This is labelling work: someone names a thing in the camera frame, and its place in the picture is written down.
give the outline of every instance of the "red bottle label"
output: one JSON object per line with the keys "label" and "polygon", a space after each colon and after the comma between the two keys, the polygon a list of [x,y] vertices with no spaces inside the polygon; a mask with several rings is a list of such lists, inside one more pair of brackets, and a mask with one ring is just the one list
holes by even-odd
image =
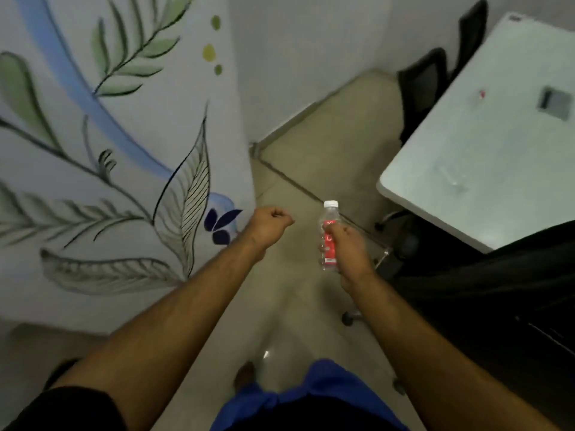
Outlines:
{"label": "red bottle label", "polygon": [[[324,230],[326,229],[327,225],[333,224],[337,221],[324,221]],[[334,236],[324,231],[324,255],[326,257],[325,264],[327,265],[335,265],[338,263],[337,259],[335,258],[335,242]]]}

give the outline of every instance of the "white table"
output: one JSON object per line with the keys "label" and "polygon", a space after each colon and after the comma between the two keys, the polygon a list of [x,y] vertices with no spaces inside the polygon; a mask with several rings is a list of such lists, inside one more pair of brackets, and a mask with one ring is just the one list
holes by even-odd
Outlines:
{"label": "white table", "polygon": [[574,220],[575,103],[545,113],[545,86],[575,95],[575,33],[507,14],[378,191],[483,253]]}

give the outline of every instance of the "blue pants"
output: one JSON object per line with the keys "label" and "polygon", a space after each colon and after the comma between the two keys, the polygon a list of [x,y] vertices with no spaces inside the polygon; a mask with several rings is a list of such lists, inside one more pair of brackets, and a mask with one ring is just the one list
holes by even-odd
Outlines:
{"label": "blue pants", "polygon": [[272,409],[278,404],[306,395],[340,399],[387,420],[399,430],[407,430],[392,410],[361,379],[331,360],[318,360],[309,367],[303,384],[283,393],[264,392],[257,383],[243,388],[222,407],[211,431],[223,431],[261,409]]}

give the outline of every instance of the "wall mural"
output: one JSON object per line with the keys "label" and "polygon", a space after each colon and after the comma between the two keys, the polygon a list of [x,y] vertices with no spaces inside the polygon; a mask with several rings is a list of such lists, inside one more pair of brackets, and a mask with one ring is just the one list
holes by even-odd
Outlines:
{"label": "wall mural", "polygon": [[[177,286],[194,269],[194,241],[204,216],[202,225],[211,233],[213,244],[228,245],[237,231],[235,219],[242,212],[226,196],[210,192],[206,146],[209,103],[205,104],[191,150],[172,171],[140,146],[104,107],[103,101],[136,96],[147,82],[154,81],[154,76],[165,68],[166,55],[178,51],[178,43],[185,39],[175,25],[193,8],[194,0],[146,0],[150,15],[142,14],[141,0],[128,0],[129,15],[108,0],[109,18],[94,20],[91,42],[86,43],[91,47],[99,74],[99,83],[94,88],[90,88],[68,50],[47,1],[15,1],[54,76],[82,108],[84,115],[78,124],[88,162],[83,163],[63,146],[62,135],[41,104],[49,101],[40,96],[29,64],[24,57],[10,51],[0,53],[0,96],[19,121],[0,114],[0,129],[18,135],[22,142],[29,142],[73,166],[77,172],[100,180],[132,208],[120,209],[109,199],[93,204],[74,199],[46,199],[40,194],[18,192],[0,181],[0,246],[15,246],[28,239],[38,239],[45,245],[61,242],[59,250],[53,246],[41,248],[39,257],[46,278],[71,292],[113,295]],[[220,29],[219,15],[208,20],[214,31]],[[110,21],[113,28],[106,27]],[[211,43],[204,46],[202,57],[209,63],[216,60]],[[222,65],[216,64],[213,72],[220,76]],[[140,167],[166,179],[153,210],[146,209],[136,195],[115,181],[114,170],[122,164],[114,157],[113,148],[101,151],[93,148],[90,142],[93,126]],[[220,216],[214,208],[207,209],[209,199],[223,206]],[[179,272],[153,257],[84,260],[64,254],[80,242],[84,245],[96,242],[106,233],[115,233],[136,221],[153,228],[159,242],[175,254],[181,264]]]}

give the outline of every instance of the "plastic bottle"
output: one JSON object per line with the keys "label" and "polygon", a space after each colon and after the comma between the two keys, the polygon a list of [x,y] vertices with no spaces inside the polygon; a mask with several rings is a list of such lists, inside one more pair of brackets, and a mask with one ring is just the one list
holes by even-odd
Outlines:
{"label": "plastic bottle", "polygon": [[331,234],[327,233],[325,227],[334,222],[340,222],[337,201],[325,201],[324,211],[320,218],[320,234],[321,234],[321,268],[324,271],[337,271],[338,260],[335,254],[334,238]]}

